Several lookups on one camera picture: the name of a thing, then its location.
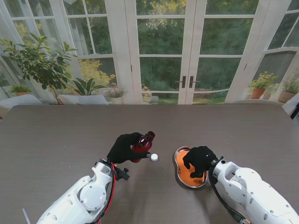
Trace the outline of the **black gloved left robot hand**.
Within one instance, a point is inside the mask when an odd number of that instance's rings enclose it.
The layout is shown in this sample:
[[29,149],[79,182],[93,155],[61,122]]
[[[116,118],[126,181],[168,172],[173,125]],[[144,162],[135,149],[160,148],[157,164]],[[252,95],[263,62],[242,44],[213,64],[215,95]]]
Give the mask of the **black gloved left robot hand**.
[[110,152],[107,155],[107,160],[114,164],[121,164],[125,161],[135,161],[143,158],[148,158],[149,152],[134,152],[131,146],[137,143],[142,134],[131,133],[120,135]]

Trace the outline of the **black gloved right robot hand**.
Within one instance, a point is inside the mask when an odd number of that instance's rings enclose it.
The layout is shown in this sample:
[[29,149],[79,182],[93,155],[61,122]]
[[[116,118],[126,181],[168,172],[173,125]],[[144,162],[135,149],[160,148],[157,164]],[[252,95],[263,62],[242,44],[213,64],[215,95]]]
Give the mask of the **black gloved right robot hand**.
[[191,178],[202,178],[203,174],[211,168],[212,162],[216,160],[216,155],[207,146],[193,147],[183,157],[184,166],[190,169],[192,165],[195,169],[190,174]]

